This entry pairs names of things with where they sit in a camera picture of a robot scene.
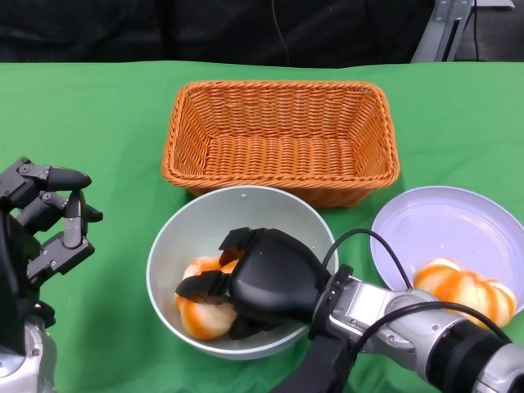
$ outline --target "orange pumpkin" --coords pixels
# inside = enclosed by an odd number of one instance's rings
[[[414,286],[430,292],[439,300],[476,309],[500,327],[506,325],[517,310],[517,298],[509,288],[461,269],[448,258],[438,258],[418,270]],[[464,316],[485,328],[478,319],[467,314]]]
[[[219,264],[219,260],[219,256],[196,258],[187,267],[183,279],[197,276],[202,272],[210,270],[222,270],[224,273],[231,273],[238,262],[238,260],[234,260],[222,267]],[[176,294],[174,303],[180,313],[184,329],[190,336],[199,340],[213,340],[223,336],[231,328],[233,321],[237,317],[237,313],[229,303],[223,303],[222,305],[195,303]]]

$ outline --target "white bowl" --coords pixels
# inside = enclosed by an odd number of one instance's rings
[[[147,291],[164,325],[185,342],[207,354],[225,359],[258,359],[275,354],[301,338],[306,326],[290,323],[244,340],[221,338],[200,341],[183,329],[174,307],[174,290],[192,260],[219,255],[218,247],[236,228],[276,228],[297,238],[322,260],[333,244],[328,226],[305,202],[269,187],[223,188],[185,205],[165,223],[156,236],[147,260]],[[328,270],[338,269],[338,255]]]

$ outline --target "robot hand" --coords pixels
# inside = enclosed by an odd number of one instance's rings
[[[66,274],[95,250],[88,223],[103,214],[87,205],[91,179],[73,169],[21,158],[0,174],[0,391],[53,392],[56,347],[45,332],[54,310],[39,288]],[[56,192],[69,191],[67,199]],[[18,209],[14,217],[11,212]],[[34,237],[64,219],[63,232],[40,244]]]
[[[406,291],[362,282],[348,265],[330,276],[325,269],[329,258],[355,233],[371,234],[386,246]],[[524,350],[475,310],[413,290],[393,251],[371,231],[345,235],[322,264],[307,246],[275,229],[231,231],[220,250],[222,265],[239,259],[233,272],[186,278],[177,288],[180,296],[233,303],[238,312],[233,339],[287,321],[311,325],[313,342],[304,362],[273,393],[341,392],[359,352],[386,355],[444,392],[522,391]],[[499,336],[445,309],[471,314]]]

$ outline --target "green tablecloth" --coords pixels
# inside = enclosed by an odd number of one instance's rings
[[[370,227],[405,189],[430,184],[479,192],[524,221],[524,64],[384,65],[293,70],[184,62],[0,65],[0,167],[27,155],[93,178],[88,203],[106,215],[91,226],[97,252],[42,298],[56,308],[60,393],[266,392],[301,360],[307,340],[268,359],[237,363],[194,350],[156,317],[146,290],[150,246],[188,201],[160,174],[177,89],[203,79],[353,79],[383,88],[401,160],[396,185],[357,208],[324,210],[335,237]],[[381,282],[368,239],[345,243],[341,260]],[[524,343],[524,315],[506,332]],[[430,392],[411,372],[361,355],[347,391]]]

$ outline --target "orange wicker basket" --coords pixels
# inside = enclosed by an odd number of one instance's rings
[[[162,162],[167,181],[195,195],[254,184],[313,207],[354,206],[399,172],[386,97],[356,82],[189,84]]]

